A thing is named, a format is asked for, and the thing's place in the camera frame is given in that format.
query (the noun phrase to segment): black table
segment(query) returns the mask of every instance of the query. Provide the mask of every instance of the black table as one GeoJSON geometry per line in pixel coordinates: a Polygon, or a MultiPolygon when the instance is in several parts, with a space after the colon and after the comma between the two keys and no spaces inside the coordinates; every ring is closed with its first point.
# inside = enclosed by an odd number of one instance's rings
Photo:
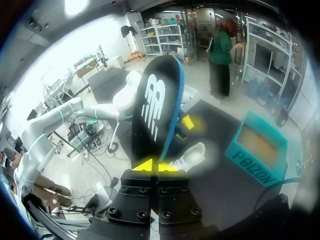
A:
{"type": "MultiPolygon", "coordinates": [[[[189,187],[202,208],[204,226],[216,225],[223,230],[250,215],[266,188],[225,157],[240,121],[202,100],[187,114],[203,120],[205,128],[200,133],[190,131],[185,141],[173,138],[166,158],[178,159],[190,146],[204,143],[205,161],[188,171],[189,187]]],[[[278,195],[280,189],[277,186],[267,192],[259,206],[278,195]]]]}
{"type": "Polygon", "coordinates": [[[100,70],[88,78],[94,98],[99,104],[112,103],[117,92],[126,85],[128,71],[113,67],[109,71],[100,70]]]}

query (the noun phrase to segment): ceiling light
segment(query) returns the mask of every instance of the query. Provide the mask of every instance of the ceiling light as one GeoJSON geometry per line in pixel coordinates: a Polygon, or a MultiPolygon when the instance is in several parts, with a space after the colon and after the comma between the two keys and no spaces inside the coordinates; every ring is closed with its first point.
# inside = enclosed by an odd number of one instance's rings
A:
{"type": "Polygon", "coordinates": [[[253,18],[253,17],[250,17],[250,16],[245,16],[245,17],[248,18],[248,19],[252,19],[252,20],[257,21],[257,19],[255,19],[255,18],[253,18]]]}
{"type": "Polygon", "coordinates": [[[221,15],[218,14],[218,13],[215,13],[215,15],[217,15],[217,16],[220,17],[220,18],[224,18],[224,16],[221,16],[221,15]]]}
{"type": "Polygon", "coordinates": [[[88,5],[88,0],[64,0],[64,12],[68,16],[76,16],[88,5]]]}
{"type": "Polygon", "coordinates": [[[181,13],[181,11],[163,11],[163,13],[181,13]]]}

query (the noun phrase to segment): blue edge trim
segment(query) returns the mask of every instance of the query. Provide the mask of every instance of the blue edge trim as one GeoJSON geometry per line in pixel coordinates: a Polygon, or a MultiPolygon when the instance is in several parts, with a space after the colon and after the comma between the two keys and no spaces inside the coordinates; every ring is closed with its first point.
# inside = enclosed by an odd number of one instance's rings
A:
{"type": "Polygon", "coordinates": [[[168,132],[168,134],[166,136],[166,140],[165,140],[165,143],[164,143],[164,147],[163,147],[162,153],[161,153],[160,158],[159,158],[159,162],[162,162],[164,160],[164,158],[165,158],[165,156],[167,154],[169,145],[171,143],[172,137],[174,135],[174,131],[175,131],[175,127],[176,127],[176,124],[177,124],[178,115],[179,115],[179,110],[180,110],[180,106],[181,106],[181,102],[182,102],[182,96],[184,94],[184,86],[185,86],[185,71],[184,71],[184,67],[183,67],[183,65],[181,64],[181,62],[178,59],[175,58],[175,60],[177,61],[178,66],[179,66],[179,70],[180,70],[179,91],[178,91],[178,96],[177,96],[176,101],[175,101],[175,108],[174,108],[174,112],[173,112],[173,115],[172,115],[172,121],[170,123],[169,132],[168,132]]]}

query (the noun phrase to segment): new balance logo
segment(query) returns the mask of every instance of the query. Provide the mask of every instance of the new balance logo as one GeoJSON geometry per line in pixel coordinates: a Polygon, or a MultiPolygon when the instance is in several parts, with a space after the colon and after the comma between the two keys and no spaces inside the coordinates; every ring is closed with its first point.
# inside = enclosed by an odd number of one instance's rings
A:
{"type": "Polygon", "coordinates": [[[158,127],[155,120],[159,120],[161,117],[165,95],[166,87],[164,81],[161,79],[157,81],[157,77],[154,74],[151,74],[144,93],[144,97],[148,104],[142,105],[141,117],[144,117],[144,122],[147,123],[151,135],[154,136],[154,141],[157,140],[158,134],[158,127]]]}

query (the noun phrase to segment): bolt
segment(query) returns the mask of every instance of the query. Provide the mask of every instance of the bolt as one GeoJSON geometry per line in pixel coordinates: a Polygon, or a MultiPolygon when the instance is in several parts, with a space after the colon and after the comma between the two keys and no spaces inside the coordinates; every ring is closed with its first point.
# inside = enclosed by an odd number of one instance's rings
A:
{"type": "Polygon", "coordinates": [[[148,214],[145,211],[138,211],[136,216],[140,221],[143,221],[143,222],[148,219],[148,214]]]}
{"type": "Polygon", "coordinates": [[[193,209],[191,210],[191,213],[192,213],[193,215],[195,215],[195,216],[201,216],[201,212],[202,212],[202,210],[201,210],[200,207],[196,207],[196,208],[193,208],[193,209]]]}
{"type": "Polygon", "coordinates": [[[166,187],[162,188],[162,189],[161,189],[161,192],[162,192],[163,194],[168,193],[168,188],[166,188],[166,187]]]}
{"type": "Polygon", "coordinates": [[[171,212],[169,212],[169,211],[163,211],[163,212],[161,213],[161,217],[162,217],[163,219],[169,219],[169,218],[171,218],[171,212]]]}
{"type": "Polygon", "coordinates": [[[185,193],[185,192],[188,192],[188,188],[187,188],[186,186],[185,186],[185,187],[182,187],[182,188],[181,188],[181,191],[184,192],[184,193],[185,193]]]}
{"type": "Polygon", "coordinates": [[[121,192],[126,193],[128,190],[129,188],[127,186],[121,186],[121,192]]]}
{"type": "Polygon", "coordinates": [[[141,188],[139,189],[139,191],[140,191],[140,193],[145,194],[145,193],[148,192],[148,189],[147,189],[146,187],[141,187],[141,188]]]}
{"type": "Polygon", "coordinates": [[[108,213],[110,216],[116,216],[118,214],[118,212],[119,212],[118,209],[116,209],[115,207],[110,207],[108,209],[108,213]]]}

